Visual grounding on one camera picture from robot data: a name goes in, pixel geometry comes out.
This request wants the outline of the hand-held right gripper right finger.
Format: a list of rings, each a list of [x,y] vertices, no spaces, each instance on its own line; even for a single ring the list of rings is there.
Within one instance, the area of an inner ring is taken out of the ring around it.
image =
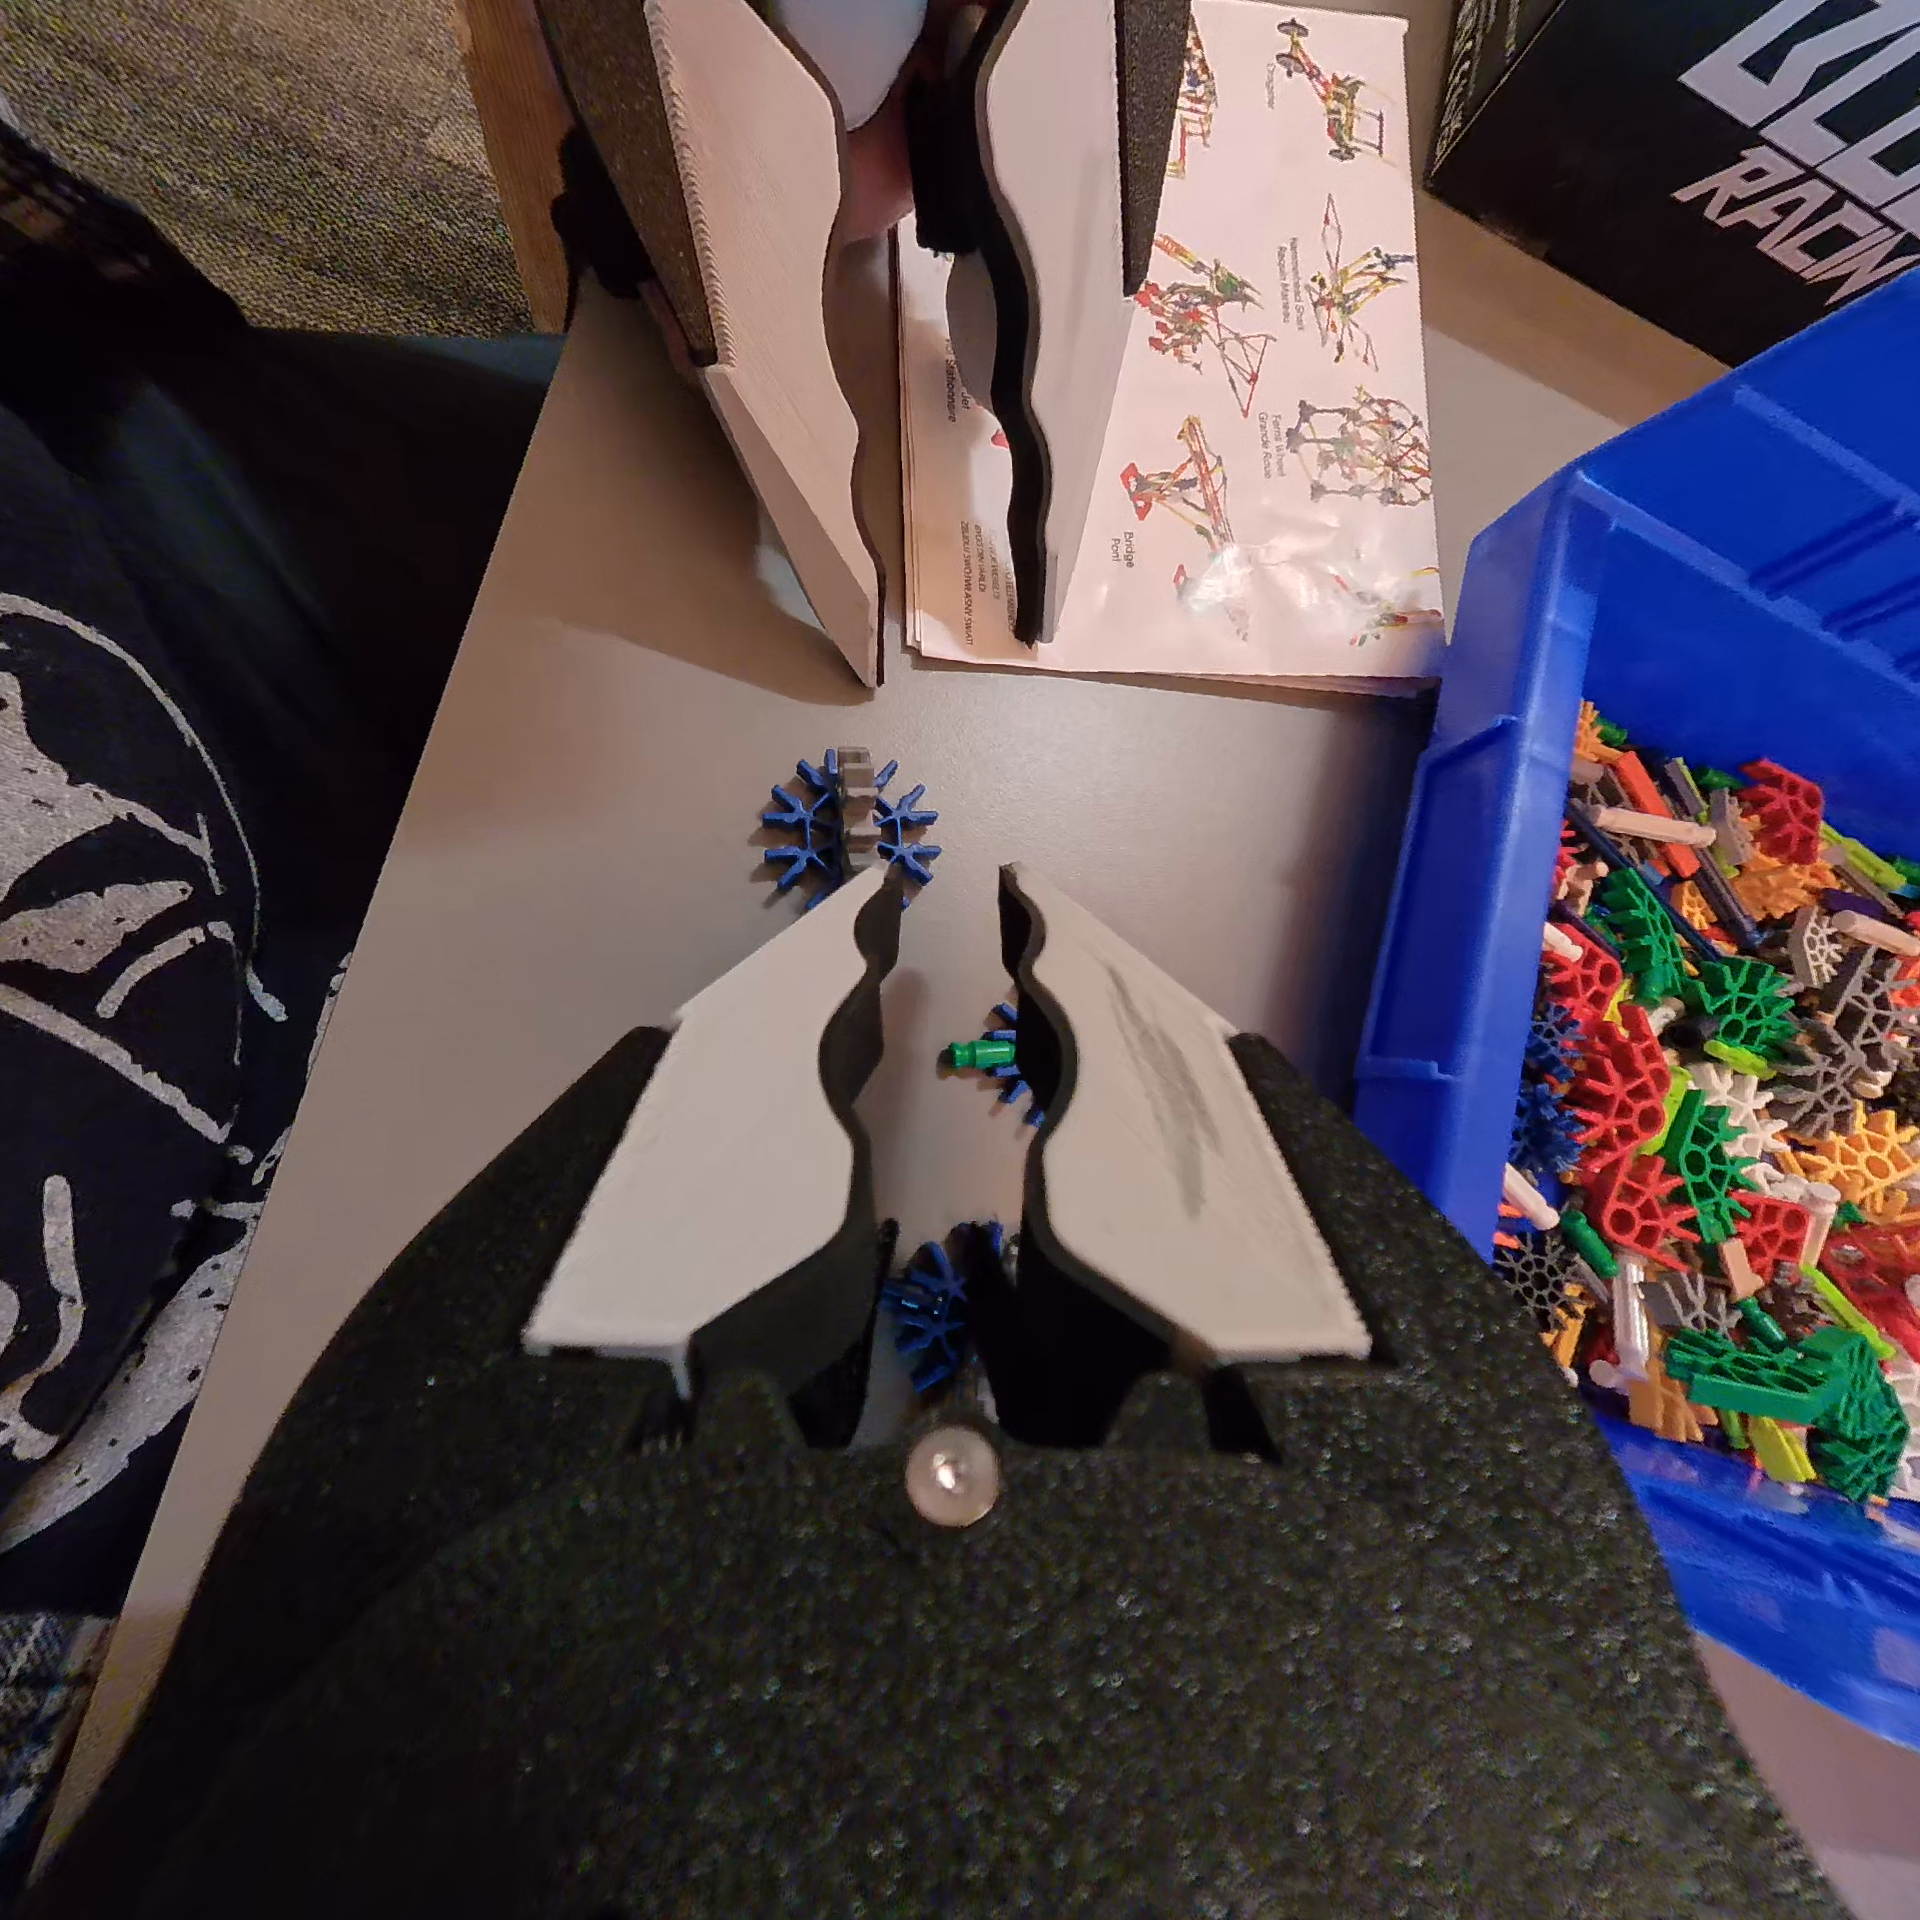
[[[1234,1053],[1234,1029],[1035,867],[1000,868],[1040,1104],[1025,1249],[1209,1363],[1373,1340]]]

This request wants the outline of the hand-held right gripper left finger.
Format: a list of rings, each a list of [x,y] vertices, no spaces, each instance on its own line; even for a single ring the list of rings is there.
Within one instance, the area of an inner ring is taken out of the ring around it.
[[[685,1002],[521,1330],[528,1353],[820,1374],[875,1294],[881,982],[904,884],[866,870]]]

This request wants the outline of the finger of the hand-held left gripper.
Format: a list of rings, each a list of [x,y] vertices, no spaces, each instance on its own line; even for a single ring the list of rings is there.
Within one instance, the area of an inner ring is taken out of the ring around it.
[[[817,69],[753,5],[650,3],[645,25],[714,337],[708,403],[810,611],[875,689],[883,576],[825,324],[843,123]]]
[[[997,5],[973,73],[1016,636],[1054,640],[1129,337],[1113,3]]]

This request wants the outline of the blue parts bin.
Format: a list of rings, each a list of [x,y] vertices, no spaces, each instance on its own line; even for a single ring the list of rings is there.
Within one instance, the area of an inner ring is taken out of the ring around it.
[[[1916,858],[1917,299],[1898,282],[1603,444],[1472,544],[1358,1053],[1358,1126],[1476,1258],[1579,697],[1778,756]]]

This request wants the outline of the person's left hand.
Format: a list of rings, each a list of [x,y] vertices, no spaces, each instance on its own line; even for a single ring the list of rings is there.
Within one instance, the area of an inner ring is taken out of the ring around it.
[[[893,112],[878,112],[849,133],[849,180],[842,206],[845,241],[883,237],[913,206],[906,122]]]

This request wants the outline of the wooden cabinet panel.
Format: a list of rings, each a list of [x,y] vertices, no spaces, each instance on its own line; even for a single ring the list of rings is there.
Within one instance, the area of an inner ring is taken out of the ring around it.
[[[553,206],[565,187],[572,107],[536,3],[456,3],[472,100],[513,242],[518,286],[542,332],[569,323],[569,264]]]

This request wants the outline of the white instruction booklet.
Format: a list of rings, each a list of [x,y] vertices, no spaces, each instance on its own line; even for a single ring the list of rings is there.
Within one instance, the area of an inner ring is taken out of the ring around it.
[[[1406,25],[1192,5],[1154,246],[1056,637],[1012,633],[1004,432],[899,237],[904,640],[1056,674],[1406,691],[1446,652]]]

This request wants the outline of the pile of colourful construction pieces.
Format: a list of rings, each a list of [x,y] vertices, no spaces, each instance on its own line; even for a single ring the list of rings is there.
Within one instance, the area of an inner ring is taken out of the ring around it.
[[[1598,1411],[1917,1498],[1917,868],[1577,708],[1494,1274]]]

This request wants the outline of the dark toy car set box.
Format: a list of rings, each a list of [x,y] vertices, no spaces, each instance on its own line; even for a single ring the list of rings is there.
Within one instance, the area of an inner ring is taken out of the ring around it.
[[[1737,366],[1916,291],[1917,5],[1453,5],[1426,186]]]

